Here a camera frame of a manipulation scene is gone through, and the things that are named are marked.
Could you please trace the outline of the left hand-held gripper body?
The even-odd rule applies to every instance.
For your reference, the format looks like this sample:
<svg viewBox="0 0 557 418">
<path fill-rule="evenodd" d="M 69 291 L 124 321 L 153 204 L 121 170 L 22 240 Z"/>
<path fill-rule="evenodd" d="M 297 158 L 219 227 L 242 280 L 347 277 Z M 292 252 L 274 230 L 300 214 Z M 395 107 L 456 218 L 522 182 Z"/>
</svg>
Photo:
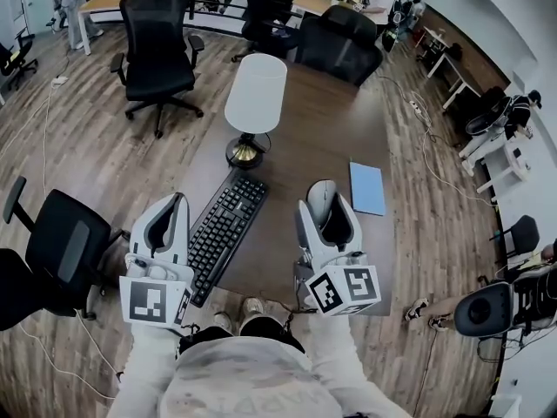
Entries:
<svg viewBox="0 0 557 418">
<path fill-rule="evenodd" d="M 192 298 L 192 269 L 135 253 L 124 260 L 126 274 L 119 278 L 124 321 L 180 329 Z"/>
</svg>

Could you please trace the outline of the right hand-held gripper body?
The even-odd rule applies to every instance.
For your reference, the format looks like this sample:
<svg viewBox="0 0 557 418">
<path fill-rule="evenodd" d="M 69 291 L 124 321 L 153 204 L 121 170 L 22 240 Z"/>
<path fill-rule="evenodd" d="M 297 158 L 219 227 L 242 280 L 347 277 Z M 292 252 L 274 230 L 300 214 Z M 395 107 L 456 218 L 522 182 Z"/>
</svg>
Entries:
<svg viewBox="0 0 557 418">
<path fill-rule="evenodd" d="M 381 302 L 376 267 L 361 251 L 324 262 L 297 262 L 295 293 L 297 300 L 325 317 L 359 314 Z"/>
</svg>

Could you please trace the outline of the grey mouse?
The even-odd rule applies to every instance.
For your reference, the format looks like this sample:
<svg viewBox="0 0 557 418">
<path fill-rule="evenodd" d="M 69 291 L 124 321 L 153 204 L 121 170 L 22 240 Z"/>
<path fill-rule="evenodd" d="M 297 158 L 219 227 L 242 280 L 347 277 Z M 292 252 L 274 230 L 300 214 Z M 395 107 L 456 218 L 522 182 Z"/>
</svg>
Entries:
<svg viewBox="0 0 557 418">
<path fill-rule="evenodd" d="M 332 202 L 337 194 L 337 185 L 330 179 L 315 182 L 306 195 L 306 204 L 310 210 L 315 224 L 324 228 L 332 208 Z"/>
</svg>

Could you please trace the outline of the black keyboard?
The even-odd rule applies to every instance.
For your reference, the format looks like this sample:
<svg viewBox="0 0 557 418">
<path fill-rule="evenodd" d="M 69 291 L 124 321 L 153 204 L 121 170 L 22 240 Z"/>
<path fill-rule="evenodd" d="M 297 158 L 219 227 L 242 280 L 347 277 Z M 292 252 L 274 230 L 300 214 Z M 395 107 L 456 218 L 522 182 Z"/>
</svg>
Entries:
<svg viewBox="0 0 557 418">
<path fill-rule="evenodd" d="M 187 264 L 193 272 L 191 304 L 202 307 L 256 218 L 268 186 L 232 171 L 190 230 Z"/>
</svg>

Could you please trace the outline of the person's left forearm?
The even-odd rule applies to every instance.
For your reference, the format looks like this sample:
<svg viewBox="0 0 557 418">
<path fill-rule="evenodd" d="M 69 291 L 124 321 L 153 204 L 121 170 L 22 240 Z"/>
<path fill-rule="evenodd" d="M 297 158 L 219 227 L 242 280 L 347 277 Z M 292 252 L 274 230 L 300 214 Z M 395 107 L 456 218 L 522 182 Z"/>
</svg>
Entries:
<svg viewBox="0 0 557 418">
<path fill-rule="evenodd" d="M 132 346 L 119 391 L 106 418 L 158 418 L 158 406 L 175 374 L 179 336 L 171 330 L 131 326 Z"/>
</svg>

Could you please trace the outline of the person's right forearm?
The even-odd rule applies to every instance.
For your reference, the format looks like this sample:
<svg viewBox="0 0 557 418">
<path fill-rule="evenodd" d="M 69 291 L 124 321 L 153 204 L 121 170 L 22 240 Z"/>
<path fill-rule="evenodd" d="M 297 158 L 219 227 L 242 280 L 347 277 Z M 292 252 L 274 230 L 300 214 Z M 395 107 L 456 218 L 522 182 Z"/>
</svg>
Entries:
<svg viewBox="0 0 557 418">
<path fill-rule="evenodd" d="M 346 316 L 308 320 L 312 335 L 312 371 L 342 409 L 358 418 L 412 418 L 364 373 Z"/>
</svg>

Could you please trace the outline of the blue notebook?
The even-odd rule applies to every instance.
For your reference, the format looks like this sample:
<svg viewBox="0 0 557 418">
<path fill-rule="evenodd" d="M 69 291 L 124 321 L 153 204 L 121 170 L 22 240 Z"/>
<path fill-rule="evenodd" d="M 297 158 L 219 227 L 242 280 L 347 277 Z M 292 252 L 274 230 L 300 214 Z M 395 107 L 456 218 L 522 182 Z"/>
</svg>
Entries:
<svg viewBox="0 0 557 418">
<path fill-rule="evenodd" d="M 349 163 L 352 209 L 377 216 L 386 215 L 382 173 L 379 168 Z"/>
</svg>

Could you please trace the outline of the black office chair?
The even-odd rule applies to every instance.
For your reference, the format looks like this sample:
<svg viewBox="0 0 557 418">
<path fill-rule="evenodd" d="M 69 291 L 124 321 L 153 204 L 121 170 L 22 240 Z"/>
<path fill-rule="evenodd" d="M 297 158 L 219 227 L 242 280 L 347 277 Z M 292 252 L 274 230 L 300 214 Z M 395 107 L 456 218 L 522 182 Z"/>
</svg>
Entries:
<svg viewBox="0 0 557 418">
<path fill-rule="evenodd" d="M 3 221 L 18 218 L 30 237 L 24 256 L 0 248 L 0 332 L 40 310 L 95 320 L 91 289 L 117 286 L 101 261 L 118 239 L 128 240 L 131 234 L 112 230 L 99 214 L 57 189 L 31 219 L 19 202 L 26 182 L 17 178 L 3 209 Z"/>
<path fill-rule="evenodd" d="M 295 62 L 360 87 L 381 65 L 377 26 L 343 6 L 305 18 L 299 27 Z"/>
<path fill-rule="evenodd" d="M 184 18 L 190 0 L 121 0 L 119 9 L 126 29 L 128 50 L 111 60 L 110 72 L 116 73 L 125 87 L 125 96 L 134 105 L 124 115 L 146 107 L 157 108 L 155 138 L 163 131 L 160 119 L 166 105 L 193 111 L 202 118 L 204 112 L 194 104 L 176 97 L 193 91 L 194 69 L 198 53 L 205 49 L 197 35 L 184 36 Z"/>
<path fill-rule="evenodd" d="M 292 13 L 281 10 L 273 0 L 247 0 L 242 37 L 248 41 L 247 49 L 231 58 L 232 63 L 255 53 L 287 58 L 288 52 L 299 44 L 299 31 L 283 23 Z"/>
</svg>

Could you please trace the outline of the person's right shoe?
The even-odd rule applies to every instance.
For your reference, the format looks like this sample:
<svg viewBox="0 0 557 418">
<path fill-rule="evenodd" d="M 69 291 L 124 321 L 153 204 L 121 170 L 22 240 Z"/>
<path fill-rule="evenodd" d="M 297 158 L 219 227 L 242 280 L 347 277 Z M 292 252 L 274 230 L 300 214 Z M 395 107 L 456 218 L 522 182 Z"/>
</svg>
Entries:
<svg viewBox="0 0 557 418">
<path fill-rule="evenodd" d="M 244 299 L 242 309 L 243 324 L 245 324 L 247 321 L 253 319 L 254 317 L 263 314 L 265 312 L 265 305 L 258 298 L 248 297 Z"/>
</svg>

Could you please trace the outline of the dark wooden desk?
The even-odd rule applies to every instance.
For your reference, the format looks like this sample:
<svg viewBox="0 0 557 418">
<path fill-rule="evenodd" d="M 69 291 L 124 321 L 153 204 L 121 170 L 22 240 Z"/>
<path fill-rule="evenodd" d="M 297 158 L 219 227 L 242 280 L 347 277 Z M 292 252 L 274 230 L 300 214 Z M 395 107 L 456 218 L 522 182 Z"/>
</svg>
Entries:
<svg viewBox="0 0 557 418">
<path fill-rule="evenodd" d="M 373 316 L 391 312 L 394 285 L 394 201 L 390 150 L 383 105 L 378 94 L 357 88 L 300 64 L 288 64 L 281 118 L 270 134 L 271 149 L 252 179 L 267 187 L 251 226 L 236 248 L 211 258 L 195 272 L 196 305 L 219 287 L 244 296 L 295 301 L 293 265 L 300 257 L 295 226 L 298 202 L 318 180 L 334 181 L 352 195 L 350 164 L 381 172 L 386 211 L 359 213 L 363 249 L 376 267 L 381 300 L 366 309 Z"/>
</svg>

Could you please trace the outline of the person's torso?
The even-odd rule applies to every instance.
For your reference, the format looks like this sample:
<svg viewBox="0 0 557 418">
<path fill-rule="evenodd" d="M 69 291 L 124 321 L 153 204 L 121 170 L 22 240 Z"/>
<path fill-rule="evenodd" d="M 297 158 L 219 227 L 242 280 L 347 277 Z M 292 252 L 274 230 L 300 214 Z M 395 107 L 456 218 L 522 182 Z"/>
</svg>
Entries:
<svg viewBox="0 0 557 418">
<path fill-rule="evenodd" d="M 159 418 L 343 418 L 307 356 L 276 340 L 229 337 L 179 357 Z"/>
</svg>

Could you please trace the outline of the grey office chair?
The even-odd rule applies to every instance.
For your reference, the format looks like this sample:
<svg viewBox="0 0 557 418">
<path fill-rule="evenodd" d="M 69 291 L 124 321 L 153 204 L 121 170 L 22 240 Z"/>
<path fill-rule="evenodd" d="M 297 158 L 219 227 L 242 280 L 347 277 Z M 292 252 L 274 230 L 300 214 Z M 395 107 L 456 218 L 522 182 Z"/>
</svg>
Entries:
<svg viewBox="0 0 557 418">
<path fill-rule="evenodd" d="M 498 282 L 468 294 L 453 313 L 456 331 L 464 336 L 489 338 L 513 325 L 513 289 Z"/>
</svg>

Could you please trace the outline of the white shade table lamp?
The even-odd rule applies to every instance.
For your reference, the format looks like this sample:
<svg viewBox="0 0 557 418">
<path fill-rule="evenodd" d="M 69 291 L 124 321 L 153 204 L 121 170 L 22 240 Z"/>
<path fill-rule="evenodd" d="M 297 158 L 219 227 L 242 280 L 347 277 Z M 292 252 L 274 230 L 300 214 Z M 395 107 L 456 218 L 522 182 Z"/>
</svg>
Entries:
<svg viewBox="0 0 557 418">
<path fill-rule="evenodd" d="M 241 133 L 226 148 L 229 165 L 248 170 L 261 164 L 269 149 L 256 137 L 267 136 L 279 124 L 287 72 L 282 60 L 263 53 L 240 61 L 225 104 L 225 120 Z"/>
</svg>

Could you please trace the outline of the white side table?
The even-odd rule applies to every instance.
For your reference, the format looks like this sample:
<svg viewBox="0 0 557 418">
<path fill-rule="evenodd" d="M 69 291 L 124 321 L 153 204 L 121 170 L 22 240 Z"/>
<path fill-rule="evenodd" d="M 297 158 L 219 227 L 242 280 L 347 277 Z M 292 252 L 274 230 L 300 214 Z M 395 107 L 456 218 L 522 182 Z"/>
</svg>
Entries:
<svg viewBox="0 0 557 418">
<path fill-rule="evenodd" d="M 492 190 L 492 202 L 510 195 L 530 176 L 530 166 L 522 150 L 510 143 L 486 155 L 481 164 L 487 169 L 488 181 L 479 186 L 476 192 L 482 194 L 488 189 Z"/>
</svg>

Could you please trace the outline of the grey shell chair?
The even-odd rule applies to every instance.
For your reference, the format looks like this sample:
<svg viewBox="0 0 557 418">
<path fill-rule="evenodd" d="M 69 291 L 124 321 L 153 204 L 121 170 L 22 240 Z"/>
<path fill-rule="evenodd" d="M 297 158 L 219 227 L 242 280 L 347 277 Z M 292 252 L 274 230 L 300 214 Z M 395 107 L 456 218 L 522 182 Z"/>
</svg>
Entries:
<svg viewBox="0 0 557 418">
<path fill-rule="evenodd" d="M 508 113 L 510 112 L 510 98 L 503 98 L 494 107 L 487 112 L 471 119 L 465 127 L 466 134 L 470 136 L 479 136 L 488 132 L 493 128 L 502 128 L 507 123 Z"/>
</svg>

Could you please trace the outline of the small black chair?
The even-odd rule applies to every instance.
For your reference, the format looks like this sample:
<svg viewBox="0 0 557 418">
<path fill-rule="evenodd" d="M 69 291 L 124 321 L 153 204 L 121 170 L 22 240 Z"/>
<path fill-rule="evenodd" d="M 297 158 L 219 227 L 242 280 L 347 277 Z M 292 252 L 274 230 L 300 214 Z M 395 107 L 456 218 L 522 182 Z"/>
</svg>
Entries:
<svg viewBox="0 0 557 418">
<path fill-rule="evenodd" d="M 521 216 L 509 229 L 497 232 L 490 238 L 490 241 L 499 240 L 501 243 L 505 244 L 505 235 L 507 233 L 511 234 L 513 245 L 513 249 L 506 253 L 507 258 L 530 253 L 535 250 L 540 242 L 540 234 L 536 220 L 528 215 Z"/>
</svg>

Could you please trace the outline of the black chair yellow cushion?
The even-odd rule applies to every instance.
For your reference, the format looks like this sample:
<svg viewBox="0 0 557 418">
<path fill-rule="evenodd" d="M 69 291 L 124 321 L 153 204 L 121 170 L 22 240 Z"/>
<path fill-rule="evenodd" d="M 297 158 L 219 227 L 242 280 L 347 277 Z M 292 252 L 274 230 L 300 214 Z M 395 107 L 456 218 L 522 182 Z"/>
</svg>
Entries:
<svg viewBox="0 0 557 418">
<path fill-rule="evenodd" d="M 0 73 L 9 79 L 8 90 L 15 88 L 17 91 L 20 87 L 22 78 L 26 72 L 32 71 L 37 73 L 38 61 L 36 59 L 30 62 L 26 61 L 26 57 L 30 52 L 33 45 L 34 35 L 24 36 L 19 34 L 17 42 L 19 49 L 13 51 L 11 48 L 7 49 L 0 44 Z"/>
</svg>

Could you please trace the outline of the dark desk white frame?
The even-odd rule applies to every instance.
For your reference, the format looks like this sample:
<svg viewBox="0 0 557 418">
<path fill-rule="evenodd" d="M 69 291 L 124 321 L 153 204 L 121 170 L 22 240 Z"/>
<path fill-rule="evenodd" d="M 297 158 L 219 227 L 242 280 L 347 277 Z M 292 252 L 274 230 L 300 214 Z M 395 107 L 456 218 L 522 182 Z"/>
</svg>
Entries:
<svg viewBox="0 0 557 418">
<path fill-rule="evenodd" d="M 450 87 L 450 96 L 448 100 L 442 105 L 443 112 L 454 102 L 456 97 L 463 92 L 463 90 L 468 89 L 475 96 L 480 98 L 483 95 L 483 90 L 472 76 L 472 74 L 466 69 L 460 62 L 455 61 L 449 57 L 446 53 L 442 53 L 439 60 L 434 64 L 433 68 L 427 73 L 426 78 L 431 78 L 434 73 L 439 69 L 439 67 L 447 62 L 453 71 L 457 75 L 455 83 Z"/>
</svg>

